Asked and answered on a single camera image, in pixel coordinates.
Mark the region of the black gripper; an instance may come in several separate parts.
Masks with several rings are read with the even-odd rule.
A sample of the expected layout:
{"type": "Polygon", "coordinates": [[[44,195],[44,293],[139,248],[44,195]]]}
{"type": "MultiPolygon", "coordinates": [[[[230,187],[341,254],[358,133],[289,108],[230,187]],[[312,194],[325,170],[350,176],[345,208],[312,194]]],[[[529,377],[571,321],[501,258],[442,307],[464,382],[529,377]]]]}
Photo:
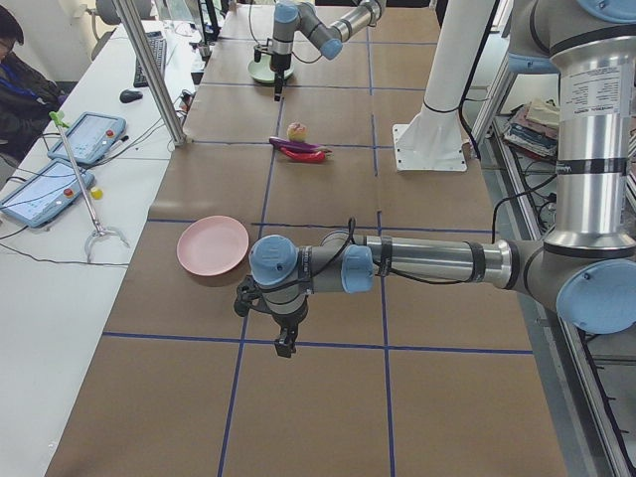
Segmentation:
{"type": "Polygon", "coordinates": [[[280,327],[274,340],[277,356],[291,358],[296,353],[298,327],[308,313],[307,296],[296,285],[277,291],[261,289],[252,277],[246,277],[237,287],[234,311],[239,317],[250,311],[270,315],[280,327]]]}
{"type": "Polygon", "coordinates": [[[256,63],[264,63],[268,57],[268,67],[274,72],[274,100],[281,101],[284,87],[284,72],[291,66],[291,50],[273,44],[256,44],[253,59],[256,63]]]}

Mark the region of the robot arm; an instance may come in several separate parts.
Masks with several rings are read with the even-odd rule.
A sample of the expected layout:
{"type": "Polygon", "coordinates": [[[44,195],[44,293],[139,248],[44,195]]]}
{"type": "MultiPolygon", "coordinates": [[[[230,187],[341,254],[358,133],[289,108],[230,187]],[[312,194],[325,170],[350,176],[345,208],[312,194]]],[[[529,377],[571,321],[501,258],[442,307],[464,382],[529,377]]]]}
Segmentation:
{"type": "Polygon", "coordinates": [[[274,7],[272,36],[264,44],[254,46],[254,60],[270,56],[269,68],[274,73],[275,101],[283,93],[284,74],[290,69],[295,34],[300,32],[319,52],[322,58],[335,59],[359,31],[375,27],[387,9],[381,0],[360,1],[355,8],[326,25],[319,19],[316,8],[308,2],[278,1],[274,7]]]}
{"type": "Polygon", "coordinates": [[[298,351],[284,328],[276,349],[290,365],[367,353],[426,358],[475,358],[526,362],[530,345],[516,320],[513,298],[488,283],[473,285],[471,252],[489,249],[490,202],[480,165],[461,160],[451,172],[403,170],[390,148],[390,125],[405,122],[423,94],[438,97],[465,75],[445,73],[475,43],[464,27],[453,31],[453,48],[441,53],[435,16],[422,2],[392,3],[378,28],[370,29],[325,69],[300,67],[280,102],[269,90],[247,83],[234,92],[242,145],[254,153],[247,172],[259,170],[263,191],[243,182],[249,222],[258,231],[256,262],[274,241],[284,245],[276,275],[309,320],[298,351]],[[454,275],[417,272],[394,262],[388,278],[373,272],[365,294],[342,289],[341,261],[352,243],[337,227],[359,219],[355,246],[380,234],[443,241],[454,275]],[[297,283],[295,254],[302,241],[326,234],[315,247],[317,277],[297,283]]]}

